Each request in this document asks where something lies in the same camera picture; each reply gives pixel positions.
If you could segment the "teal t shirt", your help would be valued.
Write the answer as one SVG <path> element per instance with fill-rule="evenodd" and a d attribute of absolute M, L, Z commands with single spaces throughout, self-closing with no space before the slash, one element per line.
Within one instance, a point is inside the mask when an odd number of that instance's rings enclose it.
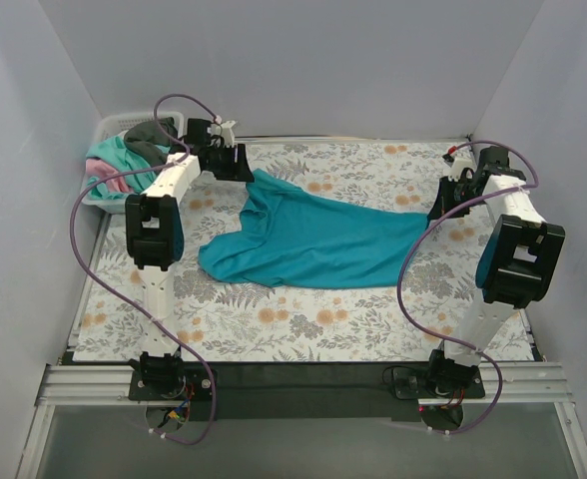
<path fill-rule="evenodd" d="M 329 200 L 263 170 L 247 185 L 237 232 L 201 246 L 199 264 L 226 283 L 351 289 L 391 286 L 428 226 L 394 213 Z"/>

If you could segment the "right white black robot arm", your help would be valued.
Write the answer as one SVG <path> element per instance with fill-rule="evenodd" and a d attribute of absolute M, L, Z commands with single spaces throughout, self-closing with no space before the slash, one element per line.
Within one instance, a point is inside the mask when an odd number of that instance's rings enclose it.
<path fill-rule="evenodd" d="M 477 162 L 454 153 L 443 156 L 449 170 L 429 219 L 461 218 L 484 204 L 495 225 L 477 265 L 469 309 L 429 356 L 426 386 L 442 397 L 460 396 L 479 383 L 481 352 L 507 319 L 545 296 L 565 240 L 565 230 L 534 208 L 525 175 L 511 167 L 507 148 L 488 146 Z"/>

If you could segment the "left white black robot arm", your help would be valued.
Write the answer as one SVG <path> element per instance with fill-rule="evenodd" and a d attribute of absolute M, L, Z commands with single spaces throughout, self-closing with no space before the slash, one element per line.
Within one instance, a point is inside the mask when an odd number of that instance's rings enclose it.
<path fill-rule="evenodd" d="M 235 125 L 219 117 L 190 119 L 187 133 L 167 154 L 156 179 L 125 202 L 127 251 L 139 271 L 143 309 L 152 322 L 144 332 L 140 358 L 132 365 L 140 384 L 163 398 L 179 397 L 187 385 L 180 345 L 174 341 L 175 271 L 185 248 L 179 204 L 203 172 L 221 181 L 254 180 L 246 147 L 236 141 Z"/>

